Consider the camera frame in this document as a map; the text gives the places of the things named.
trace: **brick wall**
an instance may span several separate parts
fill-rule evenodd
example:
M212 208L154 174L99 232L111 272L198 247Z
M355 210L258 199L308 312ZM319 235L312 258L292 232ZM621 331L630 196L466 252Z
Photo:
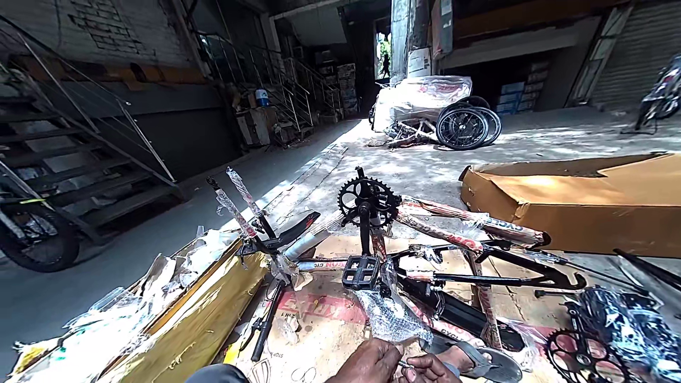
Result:
M164 0L3 2L3 15L68 59L192 67ZM0 52L25 52L0 22Z

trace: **sandal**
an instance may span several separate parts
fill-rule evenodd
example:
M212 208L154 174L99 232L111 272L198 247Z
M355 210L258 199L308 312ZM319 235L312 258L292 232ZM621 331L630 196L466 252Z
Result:
M431 345L429 352L439 354L452 346L450 343L439 343L440 342L435 341ZM522 370L520 369L519 364L510 356L499 350L485 347L476 349L471 344L464 341L454 343L453 346L460 348L473 362L473 368L461 372L460 374L462 376L473 379L482 377L496 383L518 383L522 379ZM483 354L489 354L492 357L492 360L489 361ZM454 372L454 375L459 376L458 368L449 363L444 363L444 365Z

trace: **stair step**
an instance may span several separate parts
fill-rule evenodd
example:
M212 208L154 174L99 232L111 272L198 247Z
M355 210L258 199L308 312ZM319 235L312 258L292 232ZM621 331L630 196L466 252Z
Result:
M8 142L20 142L28 140L37 140L38 138L67 136L69 134L82 133L80 129L54 129L46 132L14 134L12 136L0 136L0 144Z
M43 121L59 117L53 112L24 113L24 114L5 114L0 116L0 123L20 123L25 121Z
M69 170L64 170L62 172L54 173L54 174L47 174L42 177L36 177L34 179L29 179L26 180L26 183L29 184L30 187L36 189L37 191L41 192L45 189L50 189L55 183L82 176L84 174L89 174L92 172L97 172L109 168L113 168L114 166L120 166L120 165L125 165L129 164L132 162L131 159L129 158L114 158L114 159L106 159L104 161L97 162L96 164L91 164L91 165L85 165L81 166L79 168L73 168Z
M98 227L109 221L112 221L122 215L128 214L137 208L149 204L158 198L171 194L175 188L169 185L159 185L142 193L136 194L132 197L118 201L114 204L104 207L103 209L88 213L83 217L83 220L88 224Z
M0 104L29 104L34 102L35 98L31 96L2 96L0 97Z
M135 183L149 177L151 177L151 173L146 171L133 172L131 174L126 174L114 179L108 179L102 182L94 183L90 186L83 187L82 189L57 194L56 196L49 197L48 200L50 203L56 206L67 206L74 202L84 200L85 198L98 196L108 190L112 190L129 183Z
M38 151L34 153L28 153L24 155L19 155L18 157L8 157L5 158L5 164L8 166L11 166L13 168L19 168L21 166L28 166L32 164L36 164L43 159L46 158L51 158L51 157L58 157L60 155L67 155L67 154L73 154L73 153L78 153L82 151L90 151L93 149L99 149L102 148L104 144L101 142L95 142L92 144L81 144L81 145L76 145L73 147L64 147L64 148L58 148L58 149L51 149L51 150L46 150L46 151Z

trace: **black pedal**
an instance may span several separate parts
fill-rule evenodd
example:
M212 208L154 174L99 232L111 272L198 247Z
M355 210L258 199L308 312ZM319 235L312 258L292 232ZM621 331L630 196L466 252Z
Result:
M381 261L372 256L350 256L343 270L343 287L371 290L376 285Z

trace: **sprocket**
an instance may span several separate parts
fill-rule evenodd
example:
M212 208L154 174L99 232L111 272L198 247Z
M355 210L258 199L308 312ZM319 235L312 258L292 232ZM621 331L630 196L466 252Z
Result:
M545 352L568 383L632 382L619 355L594 335L575 330L554 331L547 338Z
M399 197L381 181L366 177L352 179L347 181L338 193L338 207L346 223L360 225L358 206L363 202L371 205L369 228L372 229L392 223L400 204Z

